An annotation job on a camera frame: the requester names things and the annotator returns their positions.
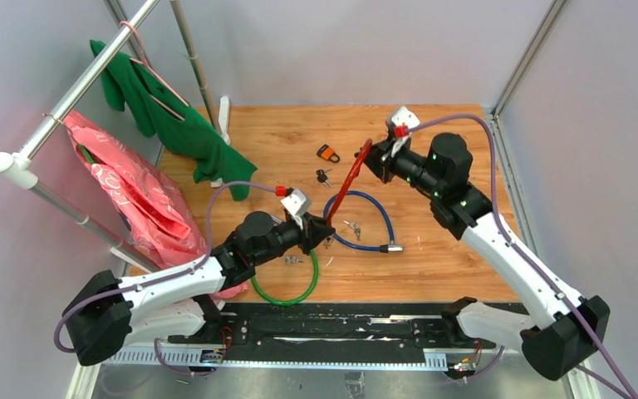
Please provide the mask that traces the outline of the red cable lock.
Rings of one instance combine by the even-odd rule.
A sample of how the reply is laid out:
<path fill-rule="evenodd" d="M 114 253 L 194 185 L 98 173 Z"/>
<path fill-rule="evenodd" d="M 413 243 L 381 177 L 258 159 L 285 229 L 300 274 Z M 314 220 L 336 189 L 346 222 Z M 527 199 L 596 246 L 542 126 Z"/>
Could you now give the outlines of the red cable lock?
<path fill-rule="evenodd" d="M 342 201 L 347 196 L 347 193 L 350 187 L 352 186 L 353 181 L 360 174 L 361 167 L 364 165 L 366 157 L 368 156 L 372 145 L 373 145 L 373 140 L 367 139 L 365 143 L 363 144 L 363 146 L 361 147 L 361 149 L 359 150 L 358 155 L 356 156 L 355 162 L 353 163 L 352 167 L 347 173 L 346 178 L 344 179 L 341 185 L 341 188 L 339 192 L 337 193 L 336 198 L 333 201 L 333 204 L 329 208 L 327 216 L 325 217 L 326 223 L 329 226 L 333 225 L 333 218 L 337 210 L 340 208 Z"/>

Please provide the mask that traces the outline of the blue lock silver keys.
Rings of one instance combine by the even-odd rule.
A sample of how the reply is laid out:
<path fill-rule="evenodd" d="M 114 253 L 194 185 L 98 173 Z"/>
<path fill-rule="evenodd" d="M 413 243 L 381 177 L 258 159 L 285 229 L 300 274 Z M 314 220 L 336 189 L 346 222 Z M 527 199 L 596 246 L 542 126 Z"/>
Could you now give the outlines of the blue lock silver keys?
<path fill-rule="evenodd" d="M 361 241 L 361 228 L 360 225 L 356 222 L 353 221 L 349 221 L 349 220 L 344 220 L 344 223 L 347 224 L 353 231 L 354 235 L 356 236 L 356 239 L 358 241 Z"/>

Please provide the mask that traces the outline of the orange black padlock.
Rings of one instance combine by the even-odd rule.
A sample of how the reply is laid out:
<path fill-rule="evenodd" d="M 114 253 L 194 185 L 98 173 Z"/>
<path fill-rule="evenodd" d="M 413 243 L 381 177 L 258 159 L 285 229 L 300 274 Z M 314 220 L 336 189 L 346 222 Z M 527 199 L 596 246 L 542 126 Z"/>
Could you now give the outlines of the orange black padlock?
<path fill-rule="evenodd" d="M 331 163 L 339 163 L 341 157 L 328 145 L 324 144 L 317 150 L 317 156 Z"/>

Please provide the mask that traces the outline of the black padlock keys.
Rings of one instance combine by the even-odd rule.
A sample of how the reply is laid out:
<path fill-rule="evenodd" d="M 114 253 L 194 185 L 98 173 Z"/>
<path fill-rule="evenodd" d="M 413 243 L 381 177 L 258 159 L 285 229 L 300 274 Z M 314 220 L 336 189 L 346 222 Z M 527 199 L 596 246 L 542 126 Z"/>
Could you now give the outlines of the black padlock keys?
<path fill-rule="evenodd" d="M 317 174 L 317 181 L 321 184 L 323 184 L 326 188 L 330 189 L 332 187 L 332 184 L 327 176 L 327 173 L 330 172 L 331 169 L 328 170 L 322 170 L 322 169 L 317 169 L 316 170 L 316 174 Z"/>

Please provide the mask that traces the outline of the blue cable lock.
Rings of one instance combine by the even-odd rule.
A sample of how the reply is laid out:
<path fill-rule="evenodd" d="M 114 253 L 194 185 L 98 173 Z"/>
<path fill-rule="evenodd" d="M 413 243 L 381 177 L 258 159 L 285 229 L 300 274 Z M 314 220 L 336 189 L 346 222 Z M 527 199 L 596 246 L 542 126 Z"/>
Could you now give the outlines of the blue cable lock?
<path fill-rule="evenodd" d="M 383 205 L 376 198 L 374 198 L 373 196 L 368 195 L 367 193 L 362 192 L 362 191 L 349 190 L 348 193 L 347 193 L 347 196 L 354 196 L 354 197 L 359 197 L 359 198 L 362 198 L 364 200 L 367 200 L 369 203 L 371 203 L 378 210 L 381 218 L 383 219 L 385 227 L 386 227 L 386 231 L 387 231 L 387 235 L 388 235 L 388 243 L 387 244 L 381 244 L 381 245 L 360 244 L 360 241 L 358 241 L 357 239 L 356 239 L 356 242 L 352 242 L 352 241 L 350 241 L 348 239 L 344 239 L 338 233 L 334 233 L 332 238 L 336 242 L 346 246 L 349 249 L 354 249 L 354 250 L 361 251 L 361 252 L 382 253 L 382 254 L 403 253 L 404 252 L 404 247 L 401 244 L 397 244 L 396 243 L 395 231 L 394 231 L 394 227 L 393 227 L 392 221 L 390 219 L 390 216 L 387 214 L 385 208 L 383 207 Z"/>

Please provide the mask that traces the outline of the small silver cable keys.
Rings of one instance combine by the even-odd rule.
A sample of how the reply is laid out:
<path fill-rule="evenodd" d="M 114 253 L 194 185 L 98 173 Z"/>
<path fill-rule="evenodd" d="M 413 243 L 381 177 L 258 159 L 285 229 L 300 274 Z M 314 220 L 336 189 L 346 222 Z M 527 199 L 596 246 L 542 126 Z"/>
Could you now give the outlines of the small silver cable keys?
<path fill-rule="evenodd" d="M 300 264 L 304 262 L 304 259 L 296 256 L 287 256 L 284 258 L 284 262 L 285 264 Z"/>

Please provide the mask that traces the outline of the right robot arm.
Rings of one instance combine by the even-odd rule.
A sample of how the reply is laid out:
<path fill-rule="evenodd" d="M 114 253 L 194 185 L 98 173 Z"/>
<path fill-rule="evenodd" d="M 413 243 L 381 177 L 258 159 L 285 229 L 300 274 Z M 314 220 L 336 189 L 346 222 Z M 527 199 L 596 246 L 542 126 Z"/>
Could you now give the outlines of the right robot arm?
<path fill-rule="evenodd" d="M 463 297 L 441 313 L 446 343 L 462 347 L 483 339 L 516 350 L 550 381 L 597 352 L 609 306 L 564 283 L 515 235 L 491 200 L 469 182 L 473 156 L 460 135 L 436 135 L 427 155 L 399 146 L 396 138 L 372 144 L 362 155 L 382 182 L 399 177 L 428 198 L 439 225 L 486 260 L 526 309 L 513 313 Z"/>

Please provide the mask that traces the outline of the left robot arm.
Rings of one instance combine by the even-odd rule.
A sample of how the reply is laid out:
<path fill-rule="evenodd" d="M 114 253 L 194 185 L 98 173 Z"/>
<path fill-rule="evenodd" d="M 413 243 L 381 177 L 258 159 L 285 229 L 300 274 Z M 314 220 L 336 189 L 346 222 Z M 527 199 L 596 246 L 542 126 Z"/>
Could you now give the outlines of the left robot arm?
<path fill-rule="evenodd" d="M 237 287 L 257 266 L 293 247 L 309 254 L 334 232 L 325 219 L 309 213 L 275 224 L 270 214 L 254 211 L 201 259 L 136 278 L 96 273 L 65 307 L 56 331 L 67 331 L 68 351 L 82 366 L 157 337 L 192 335 L 201 343 L 214 342 L 222 323 L 195 298 Z"/>

